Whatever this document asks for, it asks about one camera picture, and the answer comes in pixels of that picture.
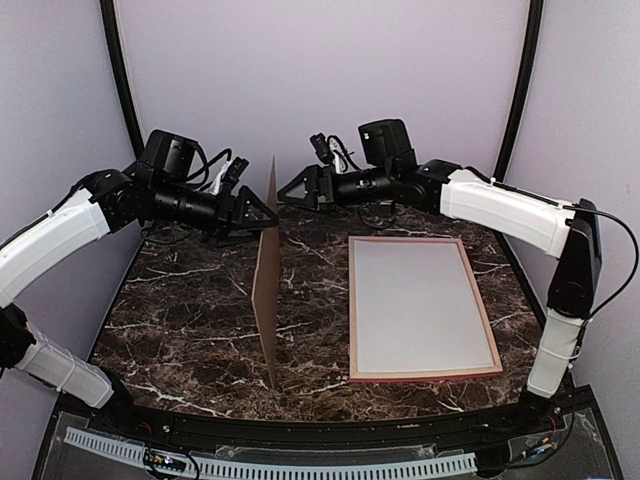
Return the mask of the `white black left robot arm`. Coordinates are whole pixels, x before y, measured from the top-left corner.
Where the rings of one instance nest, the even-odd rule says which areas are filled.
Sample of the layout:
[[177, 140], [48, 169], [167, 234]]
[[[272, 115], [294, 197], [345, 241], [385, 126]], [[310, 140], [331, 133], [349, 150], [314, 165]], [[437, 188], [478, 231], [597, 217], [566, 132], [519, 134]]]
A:
[[141, 427], [131, 395], [112, 373], [49, 339], [16, 301], [69, 257], [132, 223], [175, 223], [218, 246], [258, 238], [278, 218], [239, 183], [246, 159], [207, 158], [195, 140], [156, 129], [123, 170], [90, 173], [53, 208], [1, 244], [1, 369], [22, 371], [93, 410], [120, 436]]

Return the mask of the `brown cardboard backing board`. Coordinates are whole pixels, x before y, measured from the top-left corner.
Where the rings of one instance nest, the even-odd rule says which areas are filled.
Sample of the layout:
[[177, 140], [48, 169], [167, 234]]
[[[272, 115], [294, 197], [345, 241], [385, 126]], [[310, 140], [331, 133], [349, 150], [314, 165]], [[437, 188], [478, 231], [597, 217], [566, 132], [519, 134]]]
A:
[[252, 285], [252, 307], [271, 387], [277, 387], [276, 334], [281, 256], [279, 227], [261, 233]]

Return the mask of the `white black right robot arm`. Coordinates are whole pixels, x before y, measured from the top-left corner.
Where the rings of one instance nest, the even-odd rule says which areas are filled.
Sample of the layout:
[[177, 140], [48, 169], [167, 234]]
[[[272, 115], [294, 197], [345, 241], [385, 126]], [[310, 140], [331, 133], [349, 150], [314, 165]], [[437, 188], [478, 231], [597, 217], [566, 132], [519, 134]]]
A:
[[432, 215], [464, 220], [532, 245], [556, 259], [541, 342], [529, 374], [528, 396], [510, 413], [521, 434], [549, 416], [551, 399], [579, 357], [587, 326], [604, 308], [595, 301], [602, 269], [600, 211], [589, 200], [555, 200], [507, 185], [471, 166], [417, 161], [405, 123], [383, 119], [358, 128], [367, 168], [340, 172], [322, 133], [311, 136], [318, 163], [282, 187], [283, 203], [315, 211], [390, 201]]

